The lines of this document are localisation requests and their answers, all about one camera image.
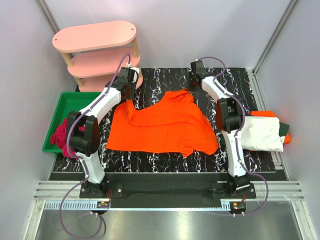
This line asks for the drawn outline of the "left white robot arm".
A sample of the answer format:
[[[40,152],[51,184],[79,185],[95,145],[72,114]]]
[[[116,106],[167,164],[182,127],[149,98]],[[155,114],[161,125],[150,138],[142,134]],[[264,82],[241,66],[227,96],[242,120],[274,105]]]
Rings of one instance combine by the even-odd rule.
[[[93,194],[103,196],[109,192],[98,153],[100,122],[122,99],[133,98],[140,73],[138,67],[122,67],[118,76],[108,82],[88,106],[71,111],[67,116],[66,150],[72,158],[80,160],[84,170],[84,189]]]

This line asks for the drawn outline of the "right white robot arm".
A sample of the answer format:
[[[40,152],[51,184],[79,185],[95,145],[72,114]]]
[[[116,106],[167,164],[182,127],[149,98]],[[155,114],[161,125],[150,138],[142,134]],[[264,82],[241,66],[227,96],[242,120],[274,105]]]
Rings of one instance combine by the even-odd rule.
[[[226,65],[222,66],[222,71],[213,75],[199,58],[190,63],[189,81],[192,87],[201,88],[215,101],[215,125],[222,132],[228,157],[226,192],[236,194],[250,187],[241,138],[245,110],[242,100],[219,83],[218,78],[226,71]]]

